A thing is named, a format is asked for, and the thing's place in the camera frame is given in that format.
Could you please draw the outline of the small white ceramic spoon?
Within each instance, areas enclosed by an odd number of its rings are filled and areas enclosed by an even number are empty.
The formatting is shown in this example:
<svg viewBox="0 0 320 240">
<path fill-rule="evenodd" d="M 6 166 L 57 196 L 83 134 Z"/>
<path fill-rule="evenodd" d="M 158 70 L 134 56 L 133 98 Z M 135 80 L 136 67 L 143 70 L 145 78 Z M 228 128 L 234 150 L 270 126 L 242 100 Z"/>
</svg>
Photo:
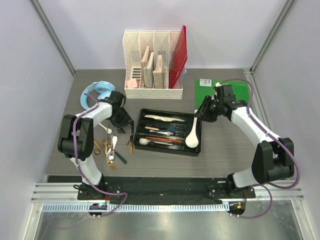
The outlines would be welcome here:
<svg viewBox="0 0 320 240">
<path fill-rule="evenodd" d="M 156 143 L 152 140 L 148 140 L 146 138 L 140 138 L 139 139 L 139 144 L 142 145 L 142 146 L 147 146 L 147 145 L 150 145 L 150 146 L 155 146 Z"/>
</svg>

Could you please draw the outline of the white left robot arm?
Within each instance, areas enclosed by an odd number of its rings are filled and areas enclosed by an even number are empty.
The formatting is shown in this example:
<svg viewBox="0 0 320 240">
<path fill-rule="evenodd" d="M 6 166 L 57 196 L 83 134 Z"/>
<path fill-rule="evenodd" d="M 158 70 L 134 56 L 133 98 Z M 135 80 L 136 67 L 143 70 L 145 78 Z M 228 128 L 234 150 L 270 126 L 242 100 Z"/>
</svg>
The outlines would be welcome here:
<svg viewBox="0 0 320 240">
<path fill-rule="evenodd" d="M 95 105 L 76 115 L 66 114 L 62 118 L 57 149 L 70 159 L 78 169 L 82 184 L 89 188 L 89 194 L 100 200 L 107 192 L 104 176 L 98 170 L 93 158 L 94 128 L 109 120 L 119 133 L 130 126 L 134 134 L 134 121 L 125 110 L 126 97 L 112 91 L 104 99 L 97 99 Z"/>
</svg>

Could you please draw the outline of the blue plastic spoon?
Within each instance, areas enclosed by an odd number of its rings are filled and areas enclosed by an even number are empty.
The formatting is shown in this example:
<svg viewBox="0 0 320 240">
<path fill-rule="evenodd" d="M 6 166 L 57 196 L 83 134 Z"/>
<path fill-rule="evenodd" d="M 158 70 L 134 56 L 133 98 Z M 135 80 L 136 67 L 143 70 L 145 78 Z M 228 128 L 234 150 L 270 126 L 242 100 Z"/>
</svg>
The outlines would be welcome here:
<svg viewBox="0 0 320 240">
<path fill-rule="evenodd" d="M 162 132 L 171 132 L 171 133 L 175 134 L 176 131 L 177 131 L 177 130 L 176 130 L 175 127 L 168 127 L 168 128 L 165 129 L 165 130 L 158 130 L 157 132 L 159 132 L 159 133 L 162 133 Z"/>
</svg>

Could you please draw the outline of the black cutlery tray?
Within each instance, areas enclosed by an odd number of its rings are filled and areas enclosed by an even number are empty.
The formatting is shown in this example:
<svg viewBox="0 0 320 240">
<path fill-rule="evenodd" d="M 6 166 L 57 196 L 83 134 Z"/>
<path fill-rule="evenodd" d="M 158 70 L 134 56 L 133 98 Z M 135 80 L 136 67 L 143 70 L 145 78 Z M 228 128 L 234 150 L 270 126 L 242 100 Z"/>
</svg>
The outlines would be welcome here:
<svg viewBox="0 0 320 240">
<path fill-rule="evenodd" d="M 186 144 L 192 130 L 196 147 Z M 133 143 L 136 149 L 197 157 L 201 152 L 202 123 L 193 113 L 143 108 L 140 110 Z"/>
</svg>

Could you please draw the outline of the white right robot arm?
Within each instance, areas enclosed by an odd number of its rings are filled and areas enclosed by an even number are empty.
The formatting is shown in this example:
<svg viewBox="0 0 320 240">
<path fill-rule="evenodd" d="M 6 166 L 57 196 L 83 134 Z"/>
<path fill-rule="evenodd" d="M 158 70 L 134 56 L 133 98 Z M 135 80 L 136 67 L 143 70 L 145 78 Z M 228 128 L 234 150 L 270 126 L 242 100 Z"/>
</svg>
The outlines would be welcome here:
<svg viewBox="0 0 320 240">
<path fill-rule="evenodd" d="M 294 143 L 268 129 L 254 114 L 249 103 L 237 100 L 230 84 L 217 83 L 213 96 L 207 95 L 194 116 L 204 122 L 215 122 L 219 116 L 237 125 L 255 147 L 252 164 L 246 170 L 227 177 L 226 193 L 233 198 L 254 185 L 273 183 L 298 176 L 295 171 Z"/>
</svg>

